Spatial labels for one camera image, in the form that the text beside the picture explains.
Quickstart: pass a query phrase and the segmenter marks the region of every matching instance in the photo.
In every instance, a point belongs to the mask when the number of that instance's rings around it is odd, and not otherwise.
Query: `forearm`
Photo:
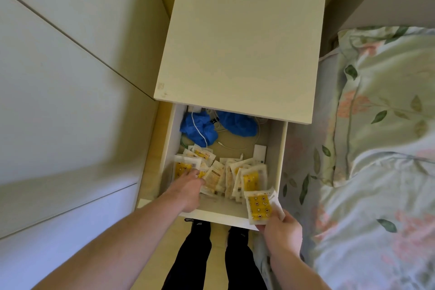
[[[120,220],[42,280],[36,289],[129,289],[183,209],[163,194]]]
[[[283,290],[331,290],[315,271],[292,253],[272,255],[271,267]]]

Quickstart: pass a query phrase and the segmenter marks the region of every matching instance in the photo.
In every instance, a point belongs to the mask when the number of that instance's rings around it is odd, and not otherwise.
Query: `bedding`
[[[313,123],[289,124],[280,203],[333,290],[435,289],[432,35],[341,32],[319,62]]]

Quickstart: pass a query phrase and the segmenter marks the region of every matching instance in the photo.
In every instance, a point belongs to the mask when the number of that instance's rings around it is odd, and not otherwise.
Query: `white wardrobe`
[[[0,0],[0,284],[29,289],[133,209],[161,0]]]

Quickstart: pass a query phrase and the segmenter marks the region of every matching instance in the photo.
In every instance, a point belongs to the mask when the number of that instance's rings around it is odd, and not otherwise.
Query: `floral pillowcase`
[[[351,29],[338,35],[347,82],[334,134],[334,186],[394,155],[435,175],[435,30]]]

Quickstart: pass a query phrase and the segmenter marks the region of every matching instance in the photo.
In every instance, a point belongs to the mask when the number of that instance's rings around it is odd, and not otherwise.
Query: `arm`
[[[257,226],[271,253],[271,267],[283,290],[331,290],[322,278],[306,265],[299,253],[302,245],[302,226],[286,210],[280,221],[272,213],[266,226]]]
[[[88,243],[34,289],[130,289],[175,218],[199,205],[204,180],[185,173],[159,198]]]

